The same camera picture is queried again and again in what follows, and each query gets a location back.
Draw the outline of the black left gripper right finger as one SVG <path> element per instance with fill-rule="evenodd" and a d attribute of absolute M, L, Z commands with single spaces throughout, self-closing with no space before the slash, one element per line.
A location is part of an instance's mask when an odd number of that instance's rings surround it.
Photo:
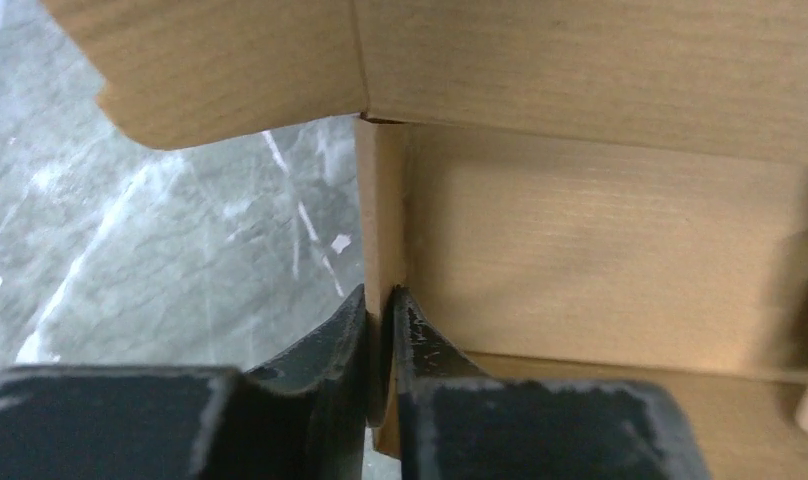
<path fill-rule="evenodd" d="M 658 385 L 499 379 L 427 320 L 411 291 L 387 303 L 406 479 L 707 479 L 691 426 Z"/>

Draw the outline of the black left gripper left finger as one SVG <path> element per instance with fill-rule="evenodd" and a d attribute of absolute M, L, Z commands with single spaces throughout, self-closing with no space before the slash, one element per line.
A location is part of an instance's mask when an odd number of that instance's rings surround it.
<path fill-rule="evenodd" d="M 0 372 L 0 479 L 357 479 L 365 294 L 258 367 Z"/>

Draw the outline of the brown cardboard box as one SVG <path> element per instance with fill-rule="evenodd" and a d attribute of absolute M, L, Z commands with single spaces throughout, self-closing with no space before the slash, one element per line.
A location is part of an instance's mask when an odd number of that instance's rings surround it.
<path fill-rule="evenodd" d="M 130 139 L 356 115 L 369 311 L 510 375 L 666 385 L 808 479 L 808 1 L 50 1 Z"/>

